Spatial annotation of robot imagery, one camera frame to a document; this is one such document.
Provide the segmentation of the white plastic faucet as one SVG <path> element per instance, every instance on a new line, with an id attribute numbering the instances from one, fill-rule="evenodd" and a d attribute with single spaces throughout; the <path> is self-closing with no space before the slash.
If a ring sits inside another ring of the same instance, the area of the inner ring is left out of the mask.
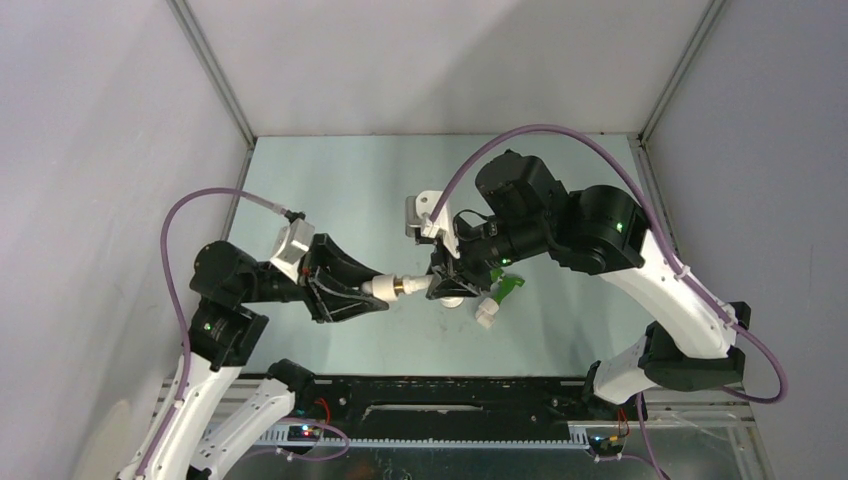
<path id="1" fill-rule="evenodd" d="M 463 304 L 464 298 L 458 296 L 442 296 L 434 297 L 438 279 L 433 274 L 427 275 L 403 275 L 396 277 L 393 281 L 393 288 L 398 296 L 424 294 L 431 300 L 438 301 L 443 307 L 454 309 Z"/>

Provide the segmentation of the white elbow fitting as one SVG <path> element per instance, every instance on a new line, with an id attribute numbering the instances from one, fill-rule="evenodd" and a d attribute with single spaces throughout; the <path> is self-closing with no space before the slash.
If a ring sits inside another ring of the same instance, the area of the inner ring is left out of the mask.
<path id="1" fill-rule="evenodd" d="M 386 303 L 396 302 L 398 297 L 404 293 L 403 284 L 398 282 L 395 275 L 391 274 L 378 275 L 365 281 L 361 285 L 361 290 Z"/>
<path id="2" fill-rule="evenodd" d="M 494 298 L 485 298 L 475 312 L 475 321 L 485 329 L 490 329 L 496 320 L 500 304 Z"/>

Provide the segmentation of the green plastic faucet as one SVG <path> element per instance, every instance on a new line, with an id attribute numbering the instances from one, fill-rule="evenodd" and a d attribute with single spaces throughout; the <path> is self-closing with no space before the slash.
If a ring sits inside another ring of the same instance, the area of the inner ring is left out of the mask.
<path id="1" fill-rule="evenodd" d="M 497 305 L 501 305 L 505 298 L 516 288 L 520 288 L 525 285 L 525 279 L 523 277 L 507 273 L 501 268 L 491 271 L 491 280 L 490 298 Z"/>

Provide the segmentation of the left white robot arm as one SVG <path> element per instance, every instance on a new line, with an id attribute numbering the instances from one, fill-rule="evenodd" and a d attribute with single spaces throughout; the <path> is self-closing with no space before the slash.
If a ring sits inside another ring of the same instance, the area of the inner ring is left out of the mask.
<path id="1" fill-rule="evenodd" d="M 301 302 L 315 321 L 335 323 L 387 310 L 404 282 L 352 259 L 328 235 L 309 234 L 280 240 L 267 261 L 213 242 L 196 257 L 190 287 L 201 301 L 187 330 L 188 356 L 120 479 L 221 479 L 274 423 L 312 411 L 313 373 L 281 360 L 229 418 L 207 429 L 269 322 L 248 304 Z"/>

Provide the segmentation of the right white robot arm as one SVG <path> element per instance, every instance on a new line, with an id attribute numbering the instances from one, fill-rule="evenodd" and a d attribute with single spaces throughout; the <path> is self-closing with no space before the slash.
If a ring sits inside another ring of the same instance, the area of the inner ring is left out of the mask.
<path id="1" fill-rule="evenodd" d="M 476 226 L 451 214 L 437 191 L 406 200 L 408 236 L 434 248 L 429 299 L 479 297 L 497 269 L 542 254 L 624 291 L 652 322 L 632 347 L 591 366 L 581 402 L 596 418 L 655 386 L 692 392 L 742 380 L 746 357 L 726 320 L 747 325 L 749 307 L 695 293 L 628 193 L 609 185 L 568 191 L 540 158 L 514 151 L 485 164 L 475 185 L 490 208 Z"/>

